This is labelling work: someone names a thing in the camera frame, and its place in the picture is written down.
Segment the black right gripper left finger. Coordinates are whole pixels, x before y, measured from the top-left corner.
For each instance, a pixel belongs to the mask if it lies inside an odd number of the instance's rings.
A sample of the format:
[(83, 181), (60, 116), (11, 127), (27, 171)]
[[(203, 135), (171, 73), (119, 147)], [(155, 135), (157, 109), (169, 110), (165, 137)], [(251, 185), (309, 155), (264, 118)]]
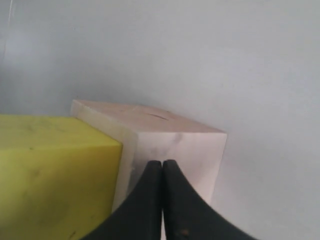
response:
[(84, 240), (159, 240), (162, 231), (162, 163), (149, 161), (123, 203)]

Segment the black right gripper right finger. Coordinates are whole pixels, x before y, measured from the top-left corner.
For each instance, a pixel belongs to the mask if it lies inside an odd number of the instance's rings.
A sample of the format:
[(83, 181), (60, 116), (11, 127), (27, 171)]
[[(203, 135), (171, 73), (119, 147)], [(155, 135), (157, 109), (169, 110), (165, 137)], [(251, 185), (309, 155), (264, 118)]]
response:
[(191, 186), (178, 163), (162, 165), (163, 214), (168, 240), (253, 240), (213, 210)]

